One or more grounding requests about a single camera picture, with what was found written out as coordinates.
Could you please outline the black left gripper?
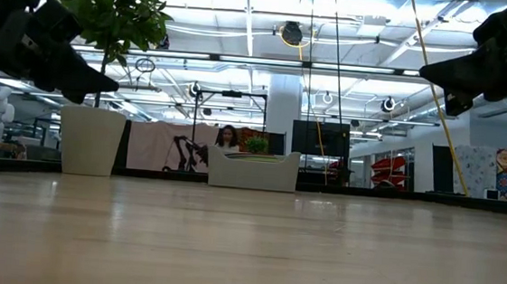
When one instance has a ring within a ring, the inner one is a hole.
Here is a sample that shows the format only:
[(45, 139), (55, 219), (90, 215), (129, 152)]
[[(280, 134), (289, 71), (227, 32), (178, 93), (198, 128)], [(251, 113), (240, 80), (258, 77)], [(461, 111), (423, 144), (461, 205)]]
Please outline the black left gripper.
[(119, 84), (89, 67), (70, 47), (81, 31), (58, 1), (0, 0), (0, 71), (59, 90), (80, 105), (86, 94), (116, 91)]

